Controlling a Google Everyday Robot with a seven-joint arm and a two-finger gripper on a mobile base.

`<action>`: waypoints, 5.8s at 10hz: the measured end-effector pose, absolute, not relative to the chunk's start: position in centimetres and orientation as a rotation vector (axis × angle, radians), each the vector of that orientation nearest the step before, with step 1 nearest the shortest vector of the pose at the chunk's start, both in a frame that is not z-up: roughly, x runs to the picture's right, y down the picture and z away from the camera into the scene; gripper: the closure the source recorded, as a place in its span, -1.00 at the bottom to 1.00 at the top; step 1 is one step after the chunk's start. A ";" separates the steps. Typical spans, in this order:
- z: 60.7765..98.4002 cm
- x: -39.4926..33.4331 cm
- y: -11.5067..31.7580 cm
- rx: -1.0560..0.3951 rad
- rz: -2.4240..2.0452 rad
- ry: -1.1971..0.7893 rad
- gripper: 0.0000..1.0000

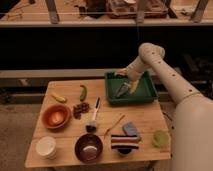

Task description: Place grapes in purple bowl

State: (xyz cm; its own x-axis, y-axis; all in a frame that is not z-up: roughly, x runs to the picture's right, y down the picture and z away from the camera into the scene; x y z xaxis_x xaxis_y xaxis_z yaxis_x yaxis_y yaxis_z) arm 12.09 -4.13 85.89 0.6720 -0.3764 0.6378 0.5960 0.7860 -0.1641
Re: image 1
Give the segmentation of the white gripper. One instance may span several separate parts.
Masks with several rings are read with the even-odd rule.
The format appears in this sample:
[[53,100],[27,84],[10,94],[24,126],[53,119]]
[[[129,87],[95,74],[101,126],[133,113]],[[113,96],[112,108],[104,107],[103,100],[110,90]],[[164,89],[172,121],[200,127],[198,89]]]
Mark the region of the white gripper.
[[146,64],[141,60],[140,57],[136,57],[126,68],[118,69],[114,75],[127,75],[130,80],[130,94],[133,94],[139,84],[139,79],[146,70]]

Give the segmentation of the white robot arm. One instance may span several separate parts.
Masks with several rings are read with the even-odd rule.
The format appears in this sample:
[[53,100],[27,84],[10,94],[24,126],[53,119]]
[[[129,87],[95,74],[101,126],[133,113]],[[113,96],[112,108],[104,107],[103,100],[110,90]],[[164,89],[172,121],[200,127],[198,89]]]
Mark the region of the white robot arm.
[[213,100],[204,96],[164,60],[163,47],[142,43],[138,56],[116,74],[126,75],[133,93],[152,68],[176,103],[171,140],[171,171],[213,171]]

